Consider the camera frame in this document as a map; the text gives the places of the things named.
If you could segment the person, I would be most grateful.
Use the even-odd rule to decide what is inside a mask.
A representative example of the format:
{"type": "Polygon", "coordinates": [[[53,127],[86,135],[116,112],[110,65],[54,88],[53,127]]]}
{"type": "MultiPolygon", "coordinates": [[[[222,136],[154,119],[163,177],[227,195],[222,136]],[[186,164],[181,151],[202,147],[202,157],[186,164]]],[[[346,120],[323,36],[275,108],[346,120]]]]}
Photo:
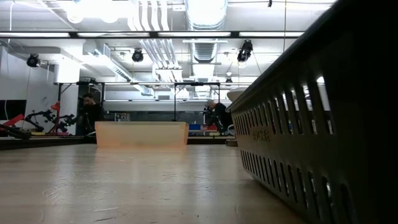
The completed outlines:
{"type": "Polygon", "coordinates": [[[224,135],[229,135],[227,128],[229,125],[233,124],[233,119],[231,113],[226,111],[226,106],[222,103],[216,103],[213,100],[208,100],[205,103],[205,107],[209,107],[215,111],[224,127],[224,135]]]}
{"type": "Polygon", "coordinates": [[[103,108],[91,93],[83,95],[83,106],[79,109],[76,133],[79,136],[95,131],[95,123],[103,120],[103,108]]]}

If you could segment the black slotted plastic basket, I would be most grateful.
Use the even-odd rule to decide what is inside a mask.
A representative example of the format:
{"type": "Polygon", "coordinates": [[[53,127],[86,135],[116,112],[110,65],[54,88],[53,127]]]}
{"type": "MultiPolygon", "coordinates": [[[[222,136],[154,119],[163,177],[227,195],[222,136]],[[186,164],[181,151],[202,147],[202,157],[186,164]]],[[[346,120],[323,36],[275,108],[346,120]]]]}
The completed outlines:
{"type": "Polygon", "coordinates": [[[398,224],[398,0],[337,0],[230,106],[243,167],[306,220],[398,224]]]}

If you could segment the red stand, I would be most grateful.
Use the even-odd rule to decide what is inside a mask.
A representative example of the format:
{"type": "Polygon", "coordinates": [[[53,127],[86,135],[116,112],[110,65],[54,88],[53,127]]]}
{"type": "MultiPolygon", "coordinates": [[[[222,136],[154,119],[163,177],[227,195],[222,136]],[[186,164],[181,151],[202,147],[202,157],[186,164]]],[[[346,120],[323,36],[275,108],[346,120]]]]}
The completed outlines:
{"type": "Polygon", "coordinates": [[[68,116],[60,116],[60,102],[57,101],[50,107],[55,114],[52,115],[53,126],[50,128],[49,134],[57,136],[68,136],[68,116]]]}

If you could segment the black monitor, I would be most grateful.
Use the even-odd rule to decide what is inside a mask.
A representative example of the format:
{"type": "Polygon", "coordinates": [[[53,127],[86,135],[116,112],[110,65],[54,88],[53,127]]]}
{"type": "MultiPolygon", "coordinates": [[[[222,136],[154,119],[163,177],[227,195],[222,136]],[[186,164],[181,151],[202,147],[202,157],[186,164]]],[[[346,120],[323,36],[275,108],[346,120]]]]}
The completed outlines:
{"type": "Polygon", "coordinates": [[[9,120],[20,114],[25,115],[26,100],[0,100],[0,120],[9,120]]]}

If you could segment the black background rig frame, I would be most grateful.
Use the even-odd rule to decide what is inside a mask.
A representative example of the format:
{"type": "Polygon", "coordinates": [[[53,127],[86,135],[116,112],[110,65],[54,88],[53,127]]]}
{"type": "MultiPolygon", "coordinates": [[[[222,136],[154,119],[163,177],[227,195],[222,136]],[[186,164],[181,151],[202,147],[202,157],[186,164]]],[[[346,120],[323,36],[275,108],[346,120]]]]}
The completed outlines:
{"type": "Polygon", "coordinates": [[[216,99],[229,104],[228,92],[239,94],[249,82],[55,82],[58,100],[71,86],[96,86],[100,104],[106,111],[178,111],[202,112],[205,102],[216,99]]]}

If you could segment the black aluminium table frame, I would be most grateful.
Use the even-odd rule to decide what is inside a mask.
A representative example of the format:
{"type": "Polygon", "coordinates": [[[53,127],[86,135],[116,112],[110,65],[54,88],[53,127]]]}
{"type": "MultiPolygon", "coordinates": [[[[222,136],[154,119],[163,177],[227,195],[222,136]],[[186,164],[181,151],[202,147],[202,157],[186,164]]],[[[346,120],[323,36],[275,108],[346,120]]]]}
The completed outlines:
{"type": "MultiPolygon", "coordinates": [[[[182,39],[186,43],[194,44],[220,44],[227,39],[298,39],[303,32],[241,32],[241,31],[130,31],[130,32],[0,32],[0,39],[132,39],[132,40],[169,40],[182,39]]],[[[107,86],[217,86],[221,91],[222,86],[249,86],[248,82],[134,82],[132,78],[125,82],[99,82],[102,87],[101,102],[106,102],[105,91],[107,86]]],[[[14,139],[3,140],[2,146],[9,149],[22,149],[28,147],[49,147],[73,144],[92,144],[95,139],[91,132],[85,136],[67,136],[59,134],[45,134],[31,136],[15,128],[0,124],[0,129],[11,134],[14,139]]]]}

